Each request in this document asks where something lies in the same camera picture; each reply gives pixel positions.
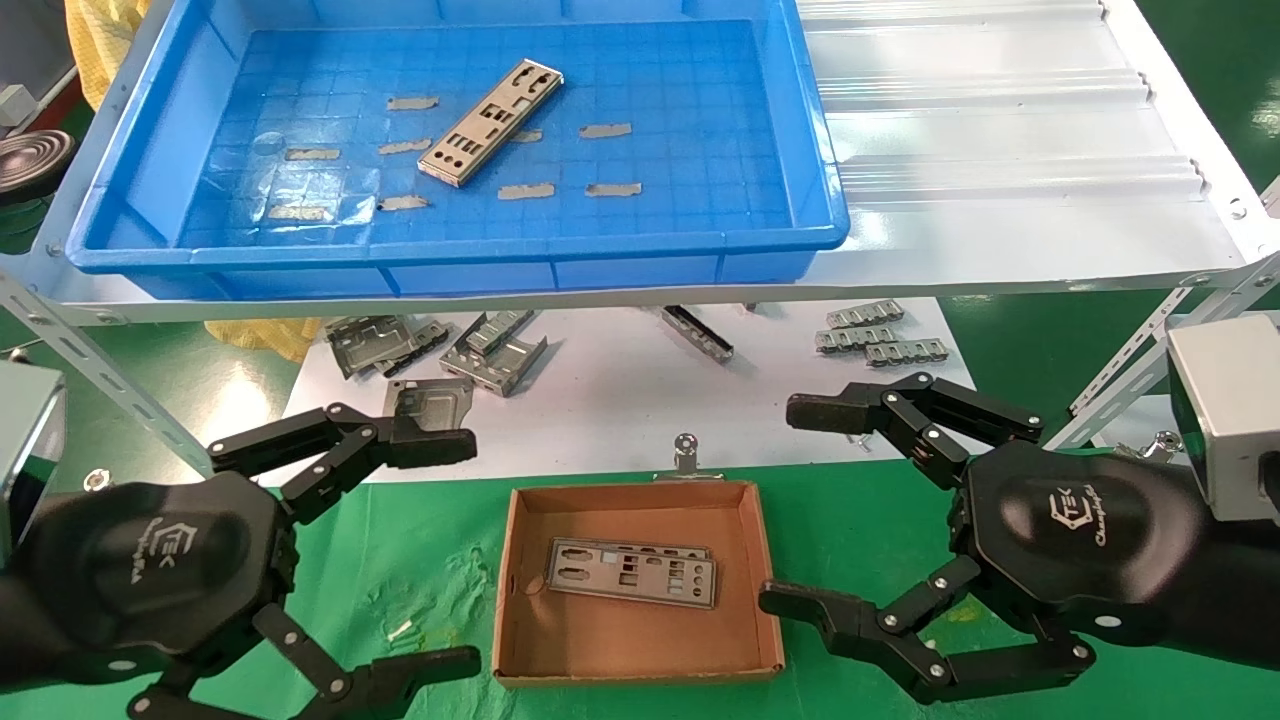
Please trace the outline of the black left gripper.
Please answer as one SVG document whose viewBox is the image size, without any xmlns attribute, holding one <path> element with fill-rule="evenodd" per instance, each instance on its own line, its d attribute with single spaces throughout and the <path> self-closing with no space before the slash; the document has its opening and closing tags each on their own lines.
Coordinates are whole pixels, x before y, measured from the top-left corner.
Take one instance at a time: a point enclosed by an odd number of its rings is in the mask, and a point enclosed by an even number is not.
<svg viewBox="0 0 1280 720">
<path fill-rule="evenodd" d="M 215 441 L 207 454 L 214 471 L 242 477 L 136 482 L 38 506 L 20 539 L 23 691 L 165 671 L 128 717 L 250 719 L 189 693 L 198 675 L 225 671 L 265 639 L 315 689 L 294 719 L 402 719 L 422 688 L 480 673 L 474 646 L 344 670 L 278 605 L 294 587 L 293 523 L 315 521 L 379 468 L 476 457 L 470 429 L 425 430 L 333 404 Z M 250 480 L 303 460 L 282 505 Z"/>
</svg>

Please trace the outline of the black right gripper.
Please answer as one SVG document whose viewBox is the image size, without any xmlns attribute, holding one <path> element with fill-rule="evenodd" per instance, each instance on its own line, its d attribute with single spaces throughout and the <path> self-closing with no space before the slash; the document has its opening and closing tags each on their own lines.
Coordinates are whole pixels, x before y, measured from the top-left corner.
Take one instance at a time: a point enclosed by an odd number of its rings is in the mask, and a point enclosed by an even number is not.
<svg viewBox="0 0 1280 720">
<path fill-rule="evenodd" d="M 1169 643 L 1212 585 L 1213 523 L 1187 468 L 1046 451 L 1029 410 L 928 373 L 792 395 L 786 421 L 878 433 L 938 488 L 963 487 L 954 543 L 974 560 L 946 562 L 888 606 L 773 579 L 758 593 L 763 612 L 814 626 L 829 655 L 877 666 L 919 705 L 1070 685 L 1094 664 L 1070 632 Z M 970 461 L 948 428 L 997 448 Z M 952 656 L 928 647 L 920 630 L 970 591 L 1034 641 Z"/>
</svg>

